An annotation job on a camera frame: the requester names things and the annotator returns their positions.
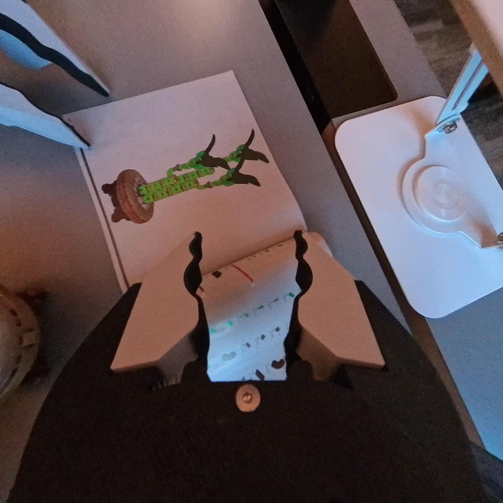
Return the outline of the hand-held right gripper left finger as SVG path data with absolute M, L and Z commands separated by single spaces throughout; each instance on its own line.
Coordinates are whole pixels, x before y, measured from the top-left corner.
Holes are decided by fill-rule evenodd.
M 195 361 L 207 370 L 209 327 L 198 294 L 202 242 L 196 231 L 144 278 L 111 363 L 113 372 L 156 368 L 182 374 Z

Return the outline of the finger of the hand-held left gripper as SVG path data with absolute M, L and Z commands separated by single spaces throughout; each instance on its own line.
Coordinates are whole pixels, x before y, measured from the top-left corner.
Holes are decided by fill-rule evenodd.
M 90 144 L 59 117 L 32 104 L 20 91 L 1 84 L 1 124 L 16 127 L 72 147 L 88 149 Z
M 110 96 L 90 66 L 25 1 L 1 1 L 1 52 L 28 69 L 54 64 L 101 96 Z

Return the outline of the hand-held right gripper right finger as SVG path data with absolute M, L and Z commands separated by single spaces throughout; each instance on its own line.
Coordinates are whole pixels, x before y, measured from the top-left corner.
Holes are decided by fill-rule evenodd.
M 284 341 L 287 378 L 305 362 L 315 381 L 329 381 L 343 365 L 382 370 L 385 360 L 356 280 L 331 254 L 321 235 L 293 236 L 300 288 Z

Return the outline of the white instruction booklet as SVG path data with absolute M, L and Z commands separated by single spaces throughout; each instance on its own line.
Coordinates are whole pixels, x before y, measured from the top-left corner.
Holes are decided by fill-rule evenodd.
M 307 226 L 233 72 L 68 114 L 123 292 L 200 232 L 212 381 L 284 381 Z

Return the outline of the green toy brick bamboo plant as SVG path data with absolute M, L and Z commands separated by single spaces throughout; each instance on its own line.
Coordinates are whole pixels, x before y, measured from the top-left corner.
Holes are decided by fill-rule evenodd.
M 1 286 L 1 404 L 36 364 L 41 342 L 36 307 L 46 299 L 40 288 L 12 292 Z

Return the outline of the grey desk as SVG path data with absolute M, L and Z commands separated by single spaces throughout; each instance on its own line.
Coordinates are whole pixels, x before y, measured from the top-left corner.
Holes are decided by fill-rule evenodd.
M 121 100 L 232 70 L 307 228 L 407 323 L 259 1 L 29 1 Z M 1 126 L 1 284 L 41 287 L 48 373 L 1 406 L 1 502 L 61 368 L 122 292 L 71 147 Z
M 412 334 L 454 396 L 470 440 L 502 459 L 502 290 L 439 321 L 412 311 L 336 148 L 343 119 L 431 95 L 446 96 L 468 53 L 450 1 L 329 1 L 329 70 L 322 137 Z

